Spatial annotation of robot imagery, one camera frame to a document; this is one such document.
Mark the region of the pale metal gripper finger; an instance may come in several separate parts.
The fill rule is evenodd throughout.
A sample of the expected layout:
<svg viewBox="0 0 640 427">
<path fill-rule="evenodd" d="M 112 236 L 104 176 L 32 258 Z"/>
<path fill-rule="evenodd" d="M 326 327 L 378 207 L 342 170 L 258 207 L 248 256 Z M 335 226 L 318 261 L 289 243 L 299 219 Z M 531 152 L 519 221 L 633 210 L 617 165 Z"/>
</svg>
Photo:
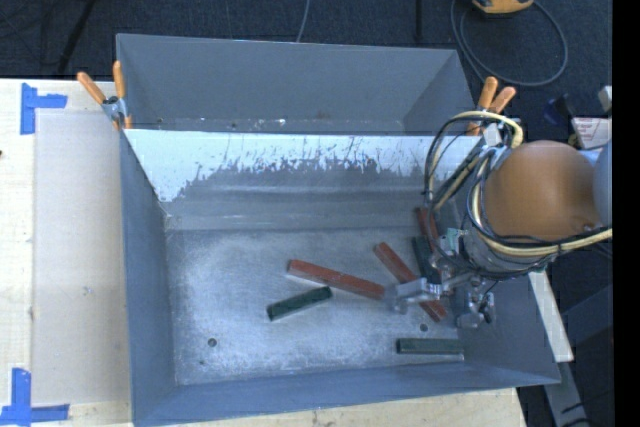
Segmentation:
<svg viewBox="0 0 640 427">
<path fill-rule="evenodd" d="M 391 291 L 387 291 L 384 296 L 384 302 L 389 310 L 398 314 L 407 314 L 413 306 L 418 305 L 425 299 L 425 293 L 399 296 Z"/>
<path fill-rule="evenodd" d="M 441 284 L 431 283 L 424 277 L 396 287 L 397 297 L 440 297 L 442 292 Z"/>
</svg>

